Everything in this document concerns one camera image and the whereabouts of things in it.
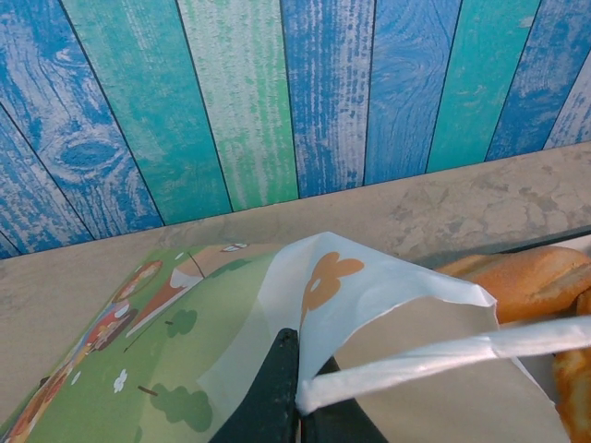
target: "painted wood panel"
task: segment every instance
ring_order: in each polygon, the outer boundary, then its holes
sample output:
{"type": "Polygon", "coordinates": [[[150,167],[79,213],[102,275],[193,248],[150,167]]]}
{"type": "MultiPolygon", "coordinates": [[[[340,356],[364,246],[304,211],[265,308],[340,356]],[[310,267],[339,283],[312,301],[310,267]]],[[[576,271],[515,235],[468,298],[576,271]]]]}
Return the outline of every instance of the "painted wood panel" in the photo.
{"type": "Polygon", "coordinates": [[[425,172],[461,0],[378,0],[367,185],[425,172]]]}
{"type": "Polygon", "coordinates": [[[542,0],[487,161],[542,150],[591,48],[591,0],[542,0]]]}
{"type": "Polygon", "coordinates": [[[17,249],[8,241],[3,233],[0,233],[0,260],[4,258],[11,258],[19,256],[20,253],[17,249]]]}
{"type": "Polygon", "coordinates": [[[428,172],[485,160],[539,0],[464,0],[428,172]]]}
{"type": "Polygon", "coordinates": [[[231,210],[175,0],[63,0],[167,224],[231,210]]]}
{"type": "Polygon", "coordinates": [[[92,235],[161,226],[59,3],[0,7],[0,101],[92,235]]]}
{"type": "Polygon", "coordinates": [[[279,0],[179,0],[235,210],[297,195],[279,0]]]}
{"type": "Polygon", "coordinates": [[[562,106],[545,150],[591,140],[591,54],[562,106]]]}
{"type": "Polygon", "coordinates": [[[300,197],[361,186],[374,2],[283,1],[300,197]]]}
{"type": "Polygon", "coordinates": [[[0,231],[23,253],[92,240],[76,212],[0,107],[0,231]]]}

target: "blue wooden plank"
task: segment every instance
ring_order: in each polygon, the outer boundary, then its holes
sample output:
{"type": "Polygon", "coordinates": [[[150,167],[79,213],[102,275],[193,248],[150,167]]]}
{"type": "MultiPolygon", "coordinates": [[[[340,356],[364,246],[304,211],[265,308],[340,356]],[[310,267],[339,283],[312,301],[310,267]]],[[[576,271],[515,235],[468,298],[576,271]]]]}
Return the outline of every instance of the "blue wooden plank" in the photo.
{"type": "Polygon", "coordinates": [[[23,253],[92,240],[76,212],[0,108],[0,230],[23,253]]]}
{"type": "Polygon", "coordinates": [[[366,185],[425,172],[461,0],[378,0],[366,185]]]}
{"type": "Polygon", "coordinates": [[[95,238],[162,225],[57,0],[0,4],[0,101],[95,238]]]}
{"type": "Polygon", "coordinates": [[[63,0],[167,224],[231,211],[175,0],[63,0]]]}
{"type": "Polygon", "coordinates": [[[0,259],[16,257],[19,255],[20,253],[12,243],[8,241],[3,233],[0,233],[0,259]]]}
{"type": "Polygon", "coordinates": [[[545,150],[591,140],[591,53],[556,119],[545,150]]]}
{"type": "Polygon", "coordinates": [[[591,0],[542,0],[487,161],[544,148],[591,48],[591,0]]]}
{"type": "Polygon", "coordinates": [[[283,2],[302,198],[363,184],[373,13],[372,1],[283,2]]]}
{"type": "Polygon", "coordinates": [[[539,0],[464,0],[427,172],[483,162],[539,0]]]}

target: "green wooden plank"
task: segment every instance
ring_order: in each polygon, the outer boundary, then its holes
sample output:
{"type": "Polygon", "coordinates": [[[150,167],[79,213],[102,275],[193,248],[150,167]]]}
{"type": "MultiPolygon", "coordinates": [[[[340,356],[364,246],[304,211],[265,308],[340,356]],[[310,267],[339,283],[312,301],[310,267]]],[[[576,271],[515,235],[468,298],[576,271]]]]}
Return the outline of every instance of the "green wooden plank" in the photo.
{"type": "Polygon", "coordinates": [[[539,0],[464,0],[427,172],[484,161],[539,0]]]}
{"type": "Polygon", "coordinates": [[[179,0],[235,210],[297,198],[279,0],[179,0]]]}
{"type": "Polygon", "coordinates": [[[229,212],[175,0],[63,0],[167,224],[229,212]]]}

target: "stone countertop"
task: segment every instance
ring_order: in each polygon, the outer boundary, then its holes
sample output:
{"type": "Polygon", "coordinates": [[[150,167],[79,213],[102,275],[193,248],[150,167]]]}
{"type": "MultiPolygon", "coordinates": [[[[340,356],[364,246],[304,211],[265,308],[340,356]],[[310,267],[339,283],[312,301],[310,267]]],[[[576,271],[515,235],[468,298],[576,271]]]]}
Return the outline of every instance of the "stone countertop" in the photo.
{"type": "Polygon", "coordinates": [[[589,182],[584,143],[0,261],[0,421],[152,249],[331,231],[436,267],[588,231],[589,182]]]}

